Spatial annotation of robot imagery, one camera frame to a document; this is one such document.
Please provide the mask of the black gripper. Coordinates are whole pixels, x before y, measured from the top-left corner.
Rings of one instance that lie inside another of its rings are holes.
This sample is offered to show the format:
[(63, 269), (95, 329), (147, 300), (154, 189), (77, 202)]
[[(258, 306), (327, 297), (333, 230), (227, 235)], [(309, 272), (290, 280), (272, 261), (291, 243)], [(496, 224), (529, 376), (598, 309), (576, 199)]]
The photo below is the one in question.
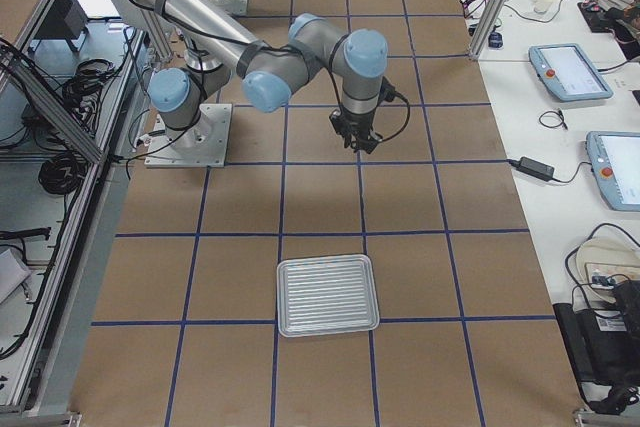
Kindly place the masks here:
[(373, 128), (376, 110), (367, 113), (354, 113), (346, 109), (336, 109), (329, 120), (337, 135), (343, 138), (344, 147), (351, 150), (360, 145), (360, 149), (371, 154), (382, 142), (382, 136)]

